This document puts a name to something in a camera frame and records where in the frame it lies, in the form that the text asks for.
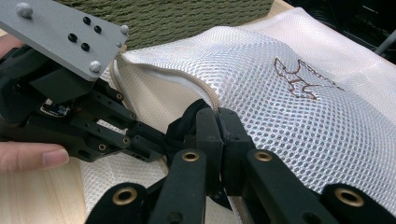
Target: hand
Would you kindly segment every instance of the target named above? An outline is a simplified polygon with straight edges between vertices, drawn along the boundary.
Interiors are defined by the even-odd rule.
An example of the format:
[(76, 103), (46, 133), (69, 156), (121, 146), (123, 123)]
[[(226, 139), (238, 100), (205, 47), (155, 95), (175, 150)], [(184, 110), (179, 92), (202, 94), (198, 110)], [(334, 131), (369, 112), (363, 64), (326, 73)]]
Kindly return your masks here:
[[(0, 58), (22, 42), (12, 35), (0, 36)], [(0, 142), (0, 173), (33, 171), (69, 162), (67, 151), (59, 145)]]

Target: white fabric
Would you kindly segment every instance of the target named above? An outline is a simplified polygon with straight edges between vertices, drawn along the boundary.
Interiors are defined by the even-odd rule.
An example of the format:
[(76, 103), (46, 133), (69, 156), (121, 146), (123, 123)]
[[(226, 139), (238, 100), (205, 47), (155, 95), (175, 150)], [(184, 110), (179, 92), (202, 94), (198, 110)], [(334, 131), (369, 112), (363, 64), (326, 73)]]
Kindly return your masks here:
[[(238, 113), (256, 146), (277, 153), (309, 188), (348, 183), (396, 214), (393, 64), (300, 8), (127, 52), (117, 61), (115, 82), (139, 118), (163, 132), (190, 103), (200, 97), (211, 103), (213, 94), (189, 89), (190, 81), (165, 69), (203, 80), (220, 106)], [(119, 182), (153, 183), (164, 176), (161, 167), (122, 155), (83, 162), (88, 211)], [(207, 208), (206, 223), (237, 220), (215, 204)]]

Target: metal plate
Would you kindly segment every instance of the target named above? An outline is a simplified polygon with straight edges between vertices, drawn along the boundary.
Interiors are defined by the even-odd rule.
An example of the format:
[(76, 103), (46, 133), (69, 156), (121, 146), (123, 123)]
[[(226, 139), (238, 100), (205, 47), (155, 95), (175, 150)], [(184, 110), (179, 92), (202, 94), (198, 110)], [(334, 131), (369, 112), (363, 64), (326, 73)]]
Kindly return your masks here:
[[(0, 28), (89, 81), (99, 78), (119, 51), (116, 44), (122, 45), (128, 37), (118, 25), (51, 0), (23, 0), (33, 9), (32, 16), (24, 18), (16, 9), (20, 2), (1, 1)], [(83, 22), (84, 17), (91, 19), (90, 25)], [(94, 31), (95, 26), (101, 27), (101, 34)], [(69, 34), (78, 40), (71, 42)], [(83, 50), (82, 43), (90, 45), (90, 50)], [(97, 73), (90, 70), (92, 61), (101, 64)]]

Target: woven basket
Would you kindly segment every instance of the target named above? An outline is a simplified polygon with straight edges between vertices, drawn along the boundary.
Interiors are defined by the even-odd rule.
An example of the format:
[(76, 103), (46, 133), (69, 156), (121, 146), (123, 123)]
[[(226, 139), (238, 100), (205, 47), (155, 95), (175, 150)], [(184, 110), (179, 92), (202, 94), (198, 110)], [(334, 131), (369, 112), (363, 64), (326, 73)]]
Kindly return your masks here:
[(268, 14), (274, 0), (56, 0), (130, 28), (128, 49), (198, 35), (218, 25), (235, 26)]

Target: wooden table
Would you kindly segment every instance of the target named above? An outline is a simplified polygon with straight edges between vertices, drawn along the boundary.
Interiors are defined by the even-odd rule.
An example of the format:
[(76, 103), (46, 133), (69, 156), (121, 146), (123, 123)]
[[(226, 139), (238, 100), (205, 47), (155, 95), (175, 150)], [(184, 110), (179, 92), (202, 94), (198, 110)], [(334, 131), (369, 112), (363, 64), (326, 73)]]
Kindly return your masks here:
[[(265, 19), (290, 9), (275, 0)], [(79, 161), (63, 167), (0, 175), (0, 223), (83, 223), (86, 219)]]

